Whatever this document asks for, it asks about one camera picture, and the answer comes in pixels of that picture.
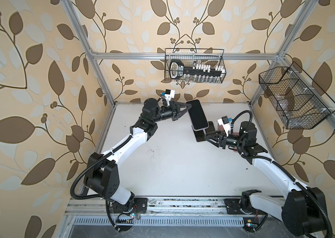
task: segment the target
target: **black wire mesh basket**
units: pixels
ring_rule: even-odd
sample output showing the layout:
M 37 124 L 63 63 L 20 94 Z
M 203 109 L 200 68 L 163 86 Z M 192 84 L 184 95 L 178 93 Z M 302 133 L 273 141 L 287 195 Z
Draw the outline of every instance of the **black wire mesh basket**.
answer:
M 260 73 L 259 84 L 286 129 L 313 129 L 335 112 L 335 101 L 296 62 Z
M 165 81 L 222 83 L 227 74 L 223 53 L 222 49 L 166 48 Z

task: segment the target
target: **floral wallpaper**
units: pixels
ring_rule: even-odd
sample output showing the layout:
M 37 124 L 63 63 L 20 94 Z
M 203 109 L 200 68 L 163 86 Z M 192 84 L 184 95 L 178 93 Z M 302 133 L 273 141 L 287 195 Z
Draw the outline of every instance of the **floral wallpaper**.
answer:
M 93 51 L 275 53 L 304 0 L 72 0 Z
M 319 1 L 287 57 L 335 100 L 335 1 Z M 254 109 L 278 163 L 325 194 L 335 237 L 335 131 L 326 120 L 312 130 L 286 130 L 266 94 Z
M 175 90 L 175 101 L 248 102 L 258 86 L 258 74 L 268 69 L 266 60 L 225 60 L 223 83 L 176 82 L 165 79 L 164 63 L 155 60 L 101 60 L 102 72 L 118 102 L 144 102 Z
M 75 35 L 56 1 L 0 1 L 0 237 L 55 236 L 103 129 L 110 108 Z

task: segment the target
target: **white table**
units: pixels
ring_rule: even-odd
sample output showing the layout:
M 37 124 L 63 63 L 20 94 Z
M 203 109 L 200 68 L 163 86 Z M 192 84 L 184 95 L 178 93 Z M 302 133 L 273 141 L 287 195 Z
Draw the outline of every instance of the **white table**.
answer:
M 103 151 L 129 134 L 129 127 L 138 120 L 142 107 L 143 104 L 117 106 Z M 234 118 L 249 110 L 247 104 L 238 103 L 202 104 L 202 107 L 215 129 L 219 118 Z M 240 123 L 248 118 L 247 113 L 239 117 L 234 131 L 239 132 Z M 197 142 L 188 113 L 178 121 L 168 119 L 157 124 L 155 134 L 119 168 L 120 184 L 136 196 L 240 196 L 250 189 L 281 195 L 260 170 L 238 153 L 207 141 Z M 259 130 L 257 142 L 266 148 Z

